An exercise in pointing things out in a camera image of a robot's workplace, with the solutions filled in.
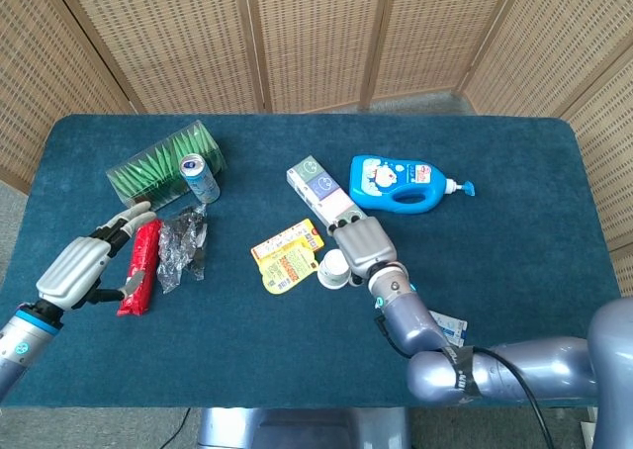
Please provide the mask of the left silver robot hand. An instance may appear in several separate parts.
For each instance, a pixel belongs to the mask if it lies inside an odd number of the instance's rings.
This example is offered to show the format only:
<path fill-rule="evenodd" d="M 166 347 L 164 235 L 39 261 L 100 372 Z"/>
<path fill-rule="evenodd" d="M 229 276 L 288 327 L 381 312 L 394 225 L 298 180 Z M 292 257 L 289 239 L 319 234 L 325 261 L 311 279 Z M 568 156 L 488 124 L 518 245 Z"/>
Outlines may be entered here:
<path fill-rule="evenodd" d="M 135 232 L 155 218 L 150 202 L 143 201 L 115 215 L 90 235 L 75 238 L 37 282 L 39 299 L 34 308 L 40 314 L 55 315 L 78 309 L 86 302 L 116 302 L 132 295 L 145 277 L 143 270 L 134 272 L 117 289 L 101 289 L 100 278 Z"/>

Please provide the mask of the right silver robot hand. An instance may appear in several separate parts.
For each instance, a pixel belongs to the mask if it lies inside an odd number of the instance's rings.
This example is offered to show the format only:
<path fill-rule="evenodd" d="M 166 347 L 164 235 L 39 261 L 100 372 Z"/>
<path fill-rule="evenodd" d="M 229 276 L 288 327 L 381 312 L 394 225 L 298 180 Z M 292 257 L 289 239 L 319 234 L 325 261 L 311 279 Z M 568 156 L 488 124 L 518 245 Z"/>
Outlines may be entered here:
<path fill-rule="evenodd" d="M 353 216 L 328 227 L 349 266 L 349 283 L 360 286 L 382 267 L 398 259 L 396 248 L 375 217 Z"/>

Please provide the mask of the white paper cup green flowers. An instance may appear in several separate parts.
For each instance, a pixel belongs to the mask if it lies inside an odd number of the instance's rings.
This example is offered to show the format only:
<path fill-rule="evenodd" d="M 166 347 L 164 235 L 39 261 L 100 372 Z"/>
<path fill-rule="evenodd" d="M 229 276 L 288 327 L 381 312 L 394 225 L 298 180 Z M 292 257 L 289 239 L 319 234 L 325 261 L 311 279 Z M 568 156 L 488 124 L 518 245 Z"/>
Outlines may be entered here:
<path fill-rule="evenodd" d="M 340 249 L 329 250 L 317 268 L 319 282 L 330 290 L 345 287 L 351 276 L 351 269 Z"/>

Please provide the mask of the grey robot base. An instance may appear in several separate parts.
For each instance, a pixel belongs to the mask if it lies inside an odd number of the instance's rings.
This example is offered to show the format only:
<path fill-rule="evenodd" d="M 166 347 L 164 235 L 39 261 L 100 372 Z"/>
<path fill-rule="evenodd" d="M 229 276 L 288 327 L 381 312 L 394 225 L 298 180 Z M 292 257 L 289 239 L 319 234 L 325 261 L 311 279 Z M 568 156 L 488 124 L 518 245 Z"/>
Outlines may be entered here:
<path fill-rule="evenodd" d="M 197 449 L 412 449 L 404 407 L 202 410 Z"/>

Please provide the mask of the blue detergent bottle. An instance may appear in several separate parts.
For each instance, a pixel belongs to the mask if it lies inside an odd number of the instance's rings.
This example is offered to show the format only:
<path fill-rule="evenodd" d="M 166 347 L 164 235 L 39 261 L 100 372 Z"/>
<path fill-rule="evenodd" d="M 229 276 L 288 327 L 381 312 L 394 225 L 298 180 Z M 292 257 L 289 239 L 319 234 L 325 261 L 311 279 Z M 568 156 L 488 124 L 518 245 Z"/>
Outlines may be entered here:
<path fill-rule="evenodd" d="M 350 197 L 364 209 L 402 215 L 423 214 L 434 209 L 444 196 L 455 192 L 476 196 L 472 182 L 460 184 L 436 166 L 421 160 L 364 154 L 354 156 L 351 161 Z"/>

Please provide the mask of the flat yellow cardboard box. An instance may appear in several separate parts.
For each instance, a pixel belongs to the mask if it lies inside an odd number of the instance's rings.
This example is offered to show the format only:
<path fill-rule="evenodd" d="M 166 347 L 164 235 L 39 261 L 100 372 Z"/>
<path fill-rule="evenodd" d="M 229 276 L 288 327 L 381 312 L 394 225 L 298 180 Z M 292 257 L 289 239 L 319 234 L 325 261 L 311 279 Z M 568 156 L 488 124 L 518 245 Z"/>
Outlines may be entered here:
<path fill-rule="evenodd" d="M 311 251 L 319 251 L 324 247 L 324 241 L 315 225 L 310 219 L 304 219 L 252 247 L 251 256 L 260 263 L 267 256 L 297 240 Z"/>

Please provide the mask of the red snack package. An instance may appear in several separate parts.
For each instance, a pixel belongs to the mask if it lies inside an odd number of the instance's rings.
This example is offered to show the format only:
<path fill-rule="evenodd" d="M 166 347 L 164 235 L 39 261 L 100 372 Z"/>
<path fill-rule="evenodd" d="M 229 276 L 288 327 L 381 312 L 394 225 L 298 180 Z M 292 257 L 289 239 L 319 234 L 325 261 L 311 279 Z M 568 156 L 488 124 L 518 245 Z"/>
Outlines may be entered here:
<path fill-rule="evenodd" d="M 162 221 L 156 219 L 137 231 L 126 288 L 129 290 L 131 285 L 136 286 L 121 301 L 117 316 L 142 315 L 148 311 L 158 266 L 161 228 Z"/>

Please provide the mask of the pastel tissue multipack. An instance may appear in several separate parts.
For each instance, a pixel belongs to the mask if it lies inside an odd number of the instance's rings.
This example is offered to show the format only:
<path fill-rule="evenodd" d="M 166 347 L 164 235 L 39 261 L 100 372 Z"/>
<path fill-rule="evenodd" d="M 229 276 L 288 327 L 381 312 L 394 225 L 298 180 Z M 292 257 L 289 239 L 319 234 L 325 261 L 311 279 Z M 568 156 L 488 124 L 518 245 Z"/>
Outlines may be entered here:
<path fill-rule="evenodd" d="M 286 172 L 287 182 L 325 227 L 367 215 L 311 155 Z"/>

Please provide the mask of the yellow snack pouch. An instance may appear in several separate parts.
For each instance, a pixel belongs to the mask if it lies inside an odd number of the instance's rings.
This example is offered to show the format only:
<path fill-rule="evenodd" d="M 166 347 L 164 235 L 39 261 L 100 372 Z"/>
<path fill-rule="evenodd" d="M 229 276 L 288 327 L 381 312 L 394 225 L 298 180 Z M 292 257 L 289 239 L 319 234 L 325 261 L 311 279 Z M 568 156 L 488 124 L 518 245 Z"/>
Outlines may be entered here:
<path fill-rule="evenodd" d="M 258 265 L 263 287 L 272 295 L 290 291 L 317 268 L 315 252 L 304 237 L 283 245 Z"/>

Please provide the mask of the crumpled clear plastic bag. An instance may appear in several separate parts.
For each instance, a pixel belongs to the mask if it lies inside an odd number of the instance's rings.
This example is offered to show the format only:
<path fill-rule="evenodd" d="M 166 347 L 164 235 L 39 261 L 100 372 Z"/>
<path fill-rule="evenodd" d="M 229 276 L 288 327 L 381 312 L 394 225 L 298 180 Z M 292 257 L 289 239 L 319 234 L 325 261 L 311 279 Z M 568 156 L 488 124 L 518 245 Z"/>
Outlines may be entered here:
<path fill-rule="evenodd" d="M 204 279 L 207 235 L 207 208 L 204 204 L 186 207 L 162 223 L 157 279 L 163 294 L 180 285 L 184 271 L 196 281 Z"/>

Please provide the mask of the blue white toothpaste tube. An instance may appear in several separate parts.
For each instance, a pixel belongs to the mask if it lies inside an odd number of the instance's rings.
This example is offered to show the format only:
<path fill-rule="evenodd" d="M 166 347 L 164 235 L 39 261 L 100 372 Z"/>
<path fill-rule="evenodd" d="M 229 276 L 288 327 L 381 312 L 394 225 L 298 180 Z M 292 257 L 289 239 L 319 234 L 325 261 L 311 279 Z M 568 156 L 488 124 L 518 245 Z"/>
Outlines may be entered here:
<path fill-rule="evenodd" d="M 468 323 L 465 320 L 435 311 L 430 311 L 429 313 L 452 345 L 457 347 L 464 346 L 468 329 Z"/>

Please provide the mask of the clear box green sachets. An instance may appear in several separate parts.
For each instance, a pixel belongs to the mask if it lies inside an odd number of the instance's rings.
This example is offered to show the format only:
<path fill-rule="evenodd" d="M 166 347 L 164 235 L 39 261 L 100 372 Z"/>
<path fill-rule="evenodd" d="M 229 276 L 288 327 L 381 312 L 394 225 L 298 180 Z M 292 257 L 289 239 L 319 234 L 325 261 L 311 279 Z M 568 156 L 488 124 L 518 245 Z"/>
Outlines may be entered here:
<path fill-rule="evenodd" d="M 128 208 L 149 201 L 156 211 L 191 191 L 179 170 L 181 159 L 191 153 L 201 155 L 214 175 L 226 170 L 220 146 L 197 120 L 110 168 L 106 175 Z"/>

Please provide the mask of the light blue drink can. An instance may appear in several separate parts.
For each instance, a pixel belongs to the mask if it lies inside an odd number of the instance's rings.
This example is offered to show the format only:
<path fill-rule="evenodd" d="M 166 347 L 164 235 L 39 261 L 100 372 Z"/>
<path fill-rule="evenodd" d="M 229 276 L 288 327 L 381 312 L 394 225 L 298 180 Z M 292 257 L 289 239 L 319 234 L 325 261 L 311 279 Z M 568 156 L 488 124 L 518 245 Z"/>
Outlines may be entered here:
<path fill-rule="evenodd" d="M 210 204 L 220 197 L 220 187 L 205 159 L 199 154 L 187 154 L 179 166 L 180 173 L 201 203 Z"/>

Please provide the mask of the dark blue table cloth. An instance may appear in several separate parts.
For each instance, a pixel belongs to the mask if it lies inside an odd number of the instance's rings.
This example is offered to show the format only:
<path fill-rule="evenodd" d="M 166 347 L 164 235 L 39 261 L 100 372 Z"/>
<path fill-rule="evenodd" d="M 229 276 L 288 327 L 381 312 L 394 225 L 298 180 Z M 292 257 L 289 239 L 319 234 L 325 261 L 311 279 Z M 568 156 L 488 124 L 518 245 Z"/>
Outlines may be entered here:
<path fill-rule="evenodd" d="M 209 206 L 205 277 L 67 313 L 5 406 L 401 406 L 406 361 L 369 292 L 310 277 L 274 296 L 251 248 L 312 211 L 289 168 L 314 157 L 341 185 L 351 159 L 420 159 L 474 196 L 422 215 L 379 213 L 426 305 L 464 319 L 469 343 L 583 337 L 618 285 L 571 126 L 554 118 L 372 114 L 207 115 L 227 168 Z"/>

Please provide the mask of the wicker folding screen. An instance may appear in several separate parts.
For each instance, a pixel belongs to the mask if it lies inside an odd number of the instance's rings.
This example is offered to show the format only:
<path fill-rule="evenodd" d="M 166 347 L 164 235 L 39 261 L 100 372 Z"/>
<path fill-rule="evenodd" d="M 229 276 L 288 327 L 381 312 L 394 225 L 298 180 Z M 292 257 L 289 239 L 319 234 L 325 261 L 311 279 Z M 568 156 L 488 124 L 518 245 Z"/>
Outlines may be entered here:
<path fill-rule="evenodd" d="M 71 113 L 313 112 L 449 90 L 574 128 L 633 273 L 633 0 L 0 0 L 0 186 Z"/>

